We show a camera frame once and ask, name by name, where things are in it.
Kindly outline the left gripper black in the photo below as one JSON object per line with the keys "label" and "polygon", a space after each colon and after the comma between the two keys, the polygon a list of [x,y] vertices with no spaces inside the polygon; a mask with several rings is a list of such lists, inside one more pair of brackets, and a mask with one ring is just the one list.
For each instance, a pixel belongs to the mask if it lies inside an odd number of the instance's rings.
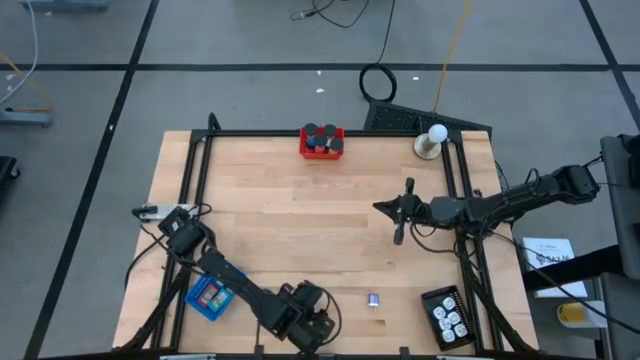
{"label": "left gripper black", "polygon": [[308,281],[296,288],[285,283],[279,290],[286,305],[279,323],[279,338],[289,340],[302,353],[313,353],[327,343],[335,327],[327,309],[315,309],[323,294],[321,287]]}

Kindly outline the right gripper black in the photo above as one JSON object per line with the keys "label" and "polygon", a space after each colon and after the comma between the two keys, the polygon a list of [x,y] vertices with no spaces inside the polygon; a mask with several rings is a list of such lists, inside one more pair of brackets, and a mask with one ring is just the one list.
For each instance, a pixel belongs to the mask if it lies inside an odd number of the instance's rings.
{"label": "right gripper black", "polygon": [[415,180],[406,178],[405,193],[392,200],[379,201],[373,207],[394,220],[395,231],[393,243],[401,245],[404,240],[405,224],[429,225],[431,221],[431,210],[417,195],[413,193]]}

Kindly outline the black perforated mat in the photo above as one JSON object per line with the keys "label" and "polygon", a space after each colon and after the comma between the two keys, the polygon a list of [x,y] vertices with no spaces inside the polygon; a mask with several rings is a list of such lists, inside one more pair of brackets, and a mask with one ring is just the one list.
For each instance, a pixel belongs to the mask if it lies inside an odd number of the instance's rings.
{"label": "black perforated mat", "polygon": [[364,129],[373,131],[406,130],[426,132],[435,124],[444,125],[449,130],[484,131],[489,136],[492,135],[491,126],[376,100],[369,103]]}

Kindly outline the white bulb on brass stand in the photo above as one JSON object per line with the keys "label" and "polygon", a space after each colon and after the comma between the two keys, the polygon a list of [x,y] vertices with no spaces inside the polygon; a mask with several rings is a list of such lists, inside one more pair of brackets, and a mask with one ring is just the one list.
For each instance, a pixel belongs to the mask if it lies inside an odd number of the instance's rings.
{"label": "white bulb on brass stand", "polygon": [[414,153],[423,160],[433,160],[442,151],[442,143],[448,138],[448,129],[435,124],[426,133],[420,134],[414,141]]}

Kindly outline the red plastic basket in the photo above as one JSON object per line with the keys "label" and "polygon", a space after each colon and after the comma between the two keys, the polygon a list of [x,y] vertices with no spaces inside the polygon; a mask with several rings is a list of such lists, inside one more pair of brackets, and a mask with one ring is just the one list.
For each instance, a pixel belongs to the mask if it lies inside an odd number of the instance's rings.
{"label": "red plastic basket", "polygon": [[[327,142],[326,150],[325,150],[325,152],[323,154],[315,153],[314,152],[314,148],[313,149],[309,149],[305,144],[306,135],[304,133],[303,128],[301,128],[299,130],[299,153],[305,159],[337,160],[344,154],[344,149],[340,154],[337,154],[337,155],[329,154],[328,153],[328,147],[329,147],[329,144],[330,144],[331,141]],[[339,128],[339,127],[336,127],[336,128],[337,128],[337,133],[336,133],[335,137],[342,138],[343,142],[344,142],[345,130],[343,128]],[[317,135],[324,135],[324,127],[318,127]]]}

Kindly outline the black plastic basket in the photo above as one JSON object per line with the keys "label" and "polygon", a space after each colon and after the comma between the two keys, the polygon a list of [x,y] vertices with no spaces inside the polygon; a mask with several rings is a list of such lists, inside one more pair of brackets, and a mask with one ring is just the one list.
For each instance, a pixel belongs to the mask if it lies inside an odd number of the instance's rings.
{"label": "black plastic basket", "polygon": [[[456,306],[452,310],[447,310],[443,307],[442,301],[446,297],[452,297]],[[421,303],[423,305],[424,311],[426,313],[427,319],[430,323],[432,331],[435,336],[435,340],[438,344],[438,347],[441,351],[448,351],[455,348],[459,348],[468,344],[472,344],[476,341],[476,334],[473,330],[471,321],[469,319],[469,315],[467,313],[467,309],[462,301],[462,297],[456,285],[447,286],[444,288],[432,290],[420,295]],[[458,337],[454,332],[454,327],[457,325],[451,324],[451,331],[455,334],[455,340],[453,342],[445,342],[442,337],[443,330],[440,329],[439,320],[435,318],[433,315],[433,310],[436,307],[442,307],[446,315],[444,318],[447,318],[447,315],[451,312],[457,312],[461,318],[461,321],[458,324],[464,324],[468,330],[468,335],[461,338]]]}

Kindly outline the blue plastic basket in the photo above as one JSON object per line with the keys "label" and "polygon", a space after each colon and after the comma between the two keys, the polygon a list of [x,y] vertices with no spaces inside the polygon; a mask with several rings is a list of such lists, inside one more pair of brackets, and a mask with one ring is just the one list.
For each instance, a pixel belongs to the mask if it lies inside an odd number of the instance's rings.
{"label": "blue plastic basket", "polygon": [[[202,291],[204,290],[204,288],[208,284],[216,285],[218,287],[219,291],[220,290],[224,290],[224,291],[228,292],[230,295],[232,295],[232,299],[230,300],[228,306],[223,311],[214,312],[209,307],[203,307],[198,302],[198,298],[199,298],[200,294],[202,293]],[[188,293],[187,293],[187,295],[185,297],[185,302],[188,305],[190,305],[192,308],[194,308],[197,312],[199,312],[201,315],[203,315],[205,318],[207,318],[209,321],[215,322],[226,311],[226,309],[232,303],[234,297],[235,297],[235,293],[230,288],[225,286],[222,282],[220,282],[219,280],[216,280],[216,279],[210,278],[210,277],[200,277],[196,281],[196,283],[191,287],[191,289],[188,291]]]}

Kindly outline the white booklet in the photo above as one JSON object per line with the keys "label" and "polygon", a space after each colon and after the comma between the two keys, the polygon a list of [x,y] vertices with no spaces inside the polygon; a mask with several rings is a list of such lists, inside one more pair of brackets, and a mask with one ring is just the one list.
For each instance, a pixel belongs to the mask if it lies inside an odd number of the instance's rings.
{"label": "white booklet", "polygon": [[[528,270],[542,268],[571,260],[575,257],[568,239],[563,238],[522,238],[523,255]],[[576,298],[586,299],[588,293],[583,281],[568,283],[559,288],[536,290],[535,298],[567,298],[564,290]]]}

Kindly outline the black bar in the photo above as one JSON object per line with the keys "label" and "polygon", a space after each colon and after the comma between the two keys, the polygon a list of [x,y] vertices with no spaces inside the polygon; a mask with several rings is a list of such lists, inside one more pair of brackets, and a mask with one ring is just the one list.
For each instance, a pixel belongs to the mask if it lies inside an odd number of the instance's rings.
{"label": "black bar", "polygon": [[523,274],[523,282],[527,291],[536,291],[598,277],[603,273],[625,276],[618,245],[534,268]]}

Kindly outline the grey cart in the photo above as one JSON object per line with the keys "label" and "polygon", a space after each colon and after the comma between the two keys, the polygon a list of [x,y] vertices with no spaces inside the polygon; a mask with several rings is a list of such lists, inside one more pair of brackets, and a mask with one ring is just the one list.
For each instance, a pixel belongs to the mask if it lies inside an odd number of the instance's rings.
{"label": "grey cart", "polygon": [[637,329],[609,325],[609,358],[640,360],[640,134],[600,143],[622,266],[601,276],[601,288],[609,315]]}

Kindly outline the black chair base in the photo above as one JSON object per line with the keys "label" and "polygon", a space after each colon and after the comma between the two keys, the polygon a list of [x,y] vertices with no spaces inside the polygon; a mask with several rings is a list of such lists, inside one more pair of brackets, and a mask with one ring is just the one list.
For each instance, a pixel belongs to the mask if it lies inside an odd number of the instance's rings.
{"label": "black chair base", "polygon": [[11,156],[0,156],[0,197],[12,187],[14,181],[21,175],[18,161]]}

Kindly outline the grey desk foot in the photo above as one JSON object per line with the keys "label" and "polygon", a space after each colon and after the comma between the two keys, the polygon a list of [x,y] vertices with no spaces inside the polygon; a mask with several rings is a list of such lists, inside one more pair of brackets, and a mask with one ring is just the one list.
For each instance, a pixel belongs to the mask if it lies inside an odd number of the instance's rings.
{"label": "grey desk foot", "polygon": [[19,3],[35,12],[102,12],[109,8],[109,0],[19,0]]}
{"label": "grey desk foot", "polygon": [[41,126],[48,128],[53,121],[48,113],[0,110],[0,125]]}

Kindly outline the black aluminium table frame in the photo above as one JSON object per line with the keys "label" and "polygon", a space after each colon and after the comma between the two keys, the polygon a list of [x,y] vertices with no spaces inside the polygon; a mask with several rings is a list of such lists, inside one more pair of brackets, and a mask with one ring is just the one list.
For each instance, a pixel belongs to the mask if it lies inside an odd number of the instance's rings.
{"label": "black aluminium table frame", "polygon": [[[307,160],[289,131],[221,130],[210,150],[192,131],[169,131],[162,140],[149,199],[212,208],[204,218],[226,258],[258,285],[311,281],[330,292],[341,318],[325,354],[390,355],[402,346],[435,354],[438,346],[420,295],[461,285],[451,231],[426,234],[420,243],[393,243],[394,227],[373,204],[396,197],[407,177],[424,200],[455,191],[499,190],[489,137],[465,131],[450,147],[464,160],[424,161],[410,135],[351,131],[337,160]],[[368,294],[379,295],[370,311]]]}

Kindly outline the silver mounting bracket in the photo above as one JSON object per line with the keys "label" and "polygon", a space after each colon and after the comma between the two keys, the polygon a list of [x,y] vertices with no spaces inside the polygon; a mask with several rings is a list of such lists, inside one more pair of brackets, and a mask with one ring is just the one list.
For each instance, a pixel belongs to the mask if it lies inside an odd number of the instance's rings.
{"label": "silver mounting bracket", "polygon": [[131,210],[132,215],[141,222],[164,219],[175,208],[183,208],[191,215],[196,212],[195,204],[143,204]]}

